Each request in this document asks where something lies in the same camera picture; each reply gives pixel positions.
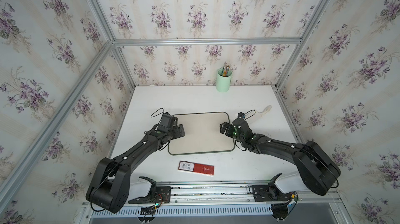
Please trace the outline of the beige green-rimmed cutting board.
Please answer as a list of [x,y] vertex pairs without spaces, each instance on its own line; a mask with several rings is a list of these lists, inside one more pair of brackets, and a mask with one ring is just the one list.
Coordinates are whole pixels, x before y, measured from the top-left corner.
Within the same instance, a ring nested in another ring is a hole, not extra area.
[[234,140],[220,133],[220,124],[230,123],[226,112],[175,115],[184,127],[185,136],[172,140],[168,153],[173,156],[231,152]]

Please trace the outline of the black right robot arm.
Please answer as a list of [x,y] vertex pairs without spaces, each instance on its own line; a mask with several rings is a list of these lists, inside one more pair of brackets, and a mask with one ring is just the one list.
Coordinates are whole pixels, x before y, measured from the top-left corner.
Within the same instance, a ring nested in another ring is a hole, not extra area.
[[326,195],[341,175],[338,166],[315,142],[288,143],[253,133],[247,121],[241,117],[233,123],[222,123],[220,132],[238,141],[246,151],[294,164],[303,184],[317,195]]

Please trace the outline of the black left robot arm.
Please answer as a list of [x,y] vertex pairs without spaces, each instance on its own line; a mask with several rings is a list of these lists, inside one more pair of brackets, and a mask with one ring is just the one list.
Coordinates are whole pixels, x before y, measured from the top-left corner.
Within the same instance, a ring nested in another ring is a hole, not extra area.
[[184,136],[184,126],[178,123],[178,118],[163,113],[159,123],[146,131],[132,148],[112,159],[106,157],[99,161],[86,200],[113,214],[119,212],[128,200],[133,171],[164,145]]

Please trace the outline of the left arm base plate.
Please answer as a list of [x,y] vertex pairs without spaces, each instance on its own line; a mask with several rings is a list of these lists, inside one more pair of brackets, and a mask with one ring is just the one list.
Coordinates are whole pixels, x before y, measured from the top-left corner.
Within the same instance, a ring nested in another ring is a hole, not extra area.
[[148,177],[139,177],[130,183],[129,204],[161,204],[170,203],[171,187],[159,186],[157,182]]

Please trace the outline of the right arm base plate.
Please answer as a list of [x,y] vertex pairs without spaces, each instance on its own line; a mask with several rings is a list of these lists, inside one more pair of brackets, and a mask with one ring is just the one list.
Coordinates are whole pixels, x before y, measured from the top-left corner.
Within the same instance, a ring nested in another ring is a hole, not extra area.
[[254,197],[255,202],[291,202],[295,198],[293,192],[283,193],[276,186],[276,180],[282,175],[279,173],[275,175],[265,185],[251,185],[249,192]]

